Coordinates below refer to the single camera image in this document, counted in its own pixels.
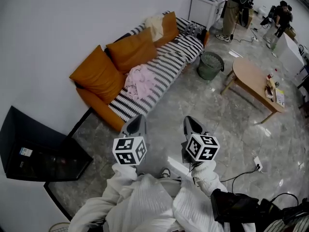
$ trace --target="wooden coffee table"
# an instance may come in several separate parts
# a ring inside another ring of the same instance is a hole
[[[274,94],[273,101],[265,95],[265,86],[267,85],[266,76],[258,67],[252,64],[245,58],[237,58],[233,63],[233,70],[228,74],[228,77],[234,73],[235,76],[232,81],[222,90],[223,95],[229,87],[234,83],[243,88],[253,97],[258,99],[265,107],[267,107],[271,114],[265,118],[261,123],[266,122],[276,112],[282,113],[284,108],[276,103],[276,94]]]

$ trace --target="pink blanket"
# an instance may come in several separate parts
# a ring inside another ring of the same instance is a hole
[[[154,74],[147,69],[147,65],[138,65],[130,70],[125,82],[127,93],[133,100],[138,100],[151,94],[151,88],[155,85]]]

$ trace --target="orange cushion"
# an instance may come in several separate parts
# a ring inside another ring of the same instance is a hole
[[[177,23],[176,23],[176,15],[175,12],[171,12],[166,14],[162,20],[163,27],[163,37],[154,42],[156,47],[161,47],[167,42],[175,39],[179,34]]]
[[[115,43],[108,44],[106,47],[110,51],[116,68],[123,74],[157,56],[150,28],[137,35],[128,36]]]
[[[108,105],[86,89],[76,88],[76,90],[87,105],[91,106],[116,131],[121,131],[125,122]]]
[[[79,85],[109,104],[125,85],[126,78],[118,72],[100,45],[70,76]]]

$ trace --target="sticker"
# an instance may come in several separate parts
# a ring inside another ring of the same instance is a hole
[[[22,156],[26,156],[26,157],[30,157],[31,154],[32,154],[32,151],[31,149],[27,149],[25,147],[22,147],[19,154],[22,155]]]

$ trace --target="white sleeve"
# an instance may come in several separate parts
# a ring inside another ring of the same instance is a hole
[[[191,176],[195,179],[201,190],[208,196],[212,194],[215,189],[227,192],[225,186],[219,181],[219,176],[213,170],[216,167],[214,160],[206,161],[203,164],[195,167]]]
[[[85,205],[73,217],[68,232],[87,232],[89,224],[103,220],[109,211],[117,205],[124,186],[130,186],[137,179],[136,170],[130,166],[112,166],[115,175],[107,180],[102,197],[88,199]]]

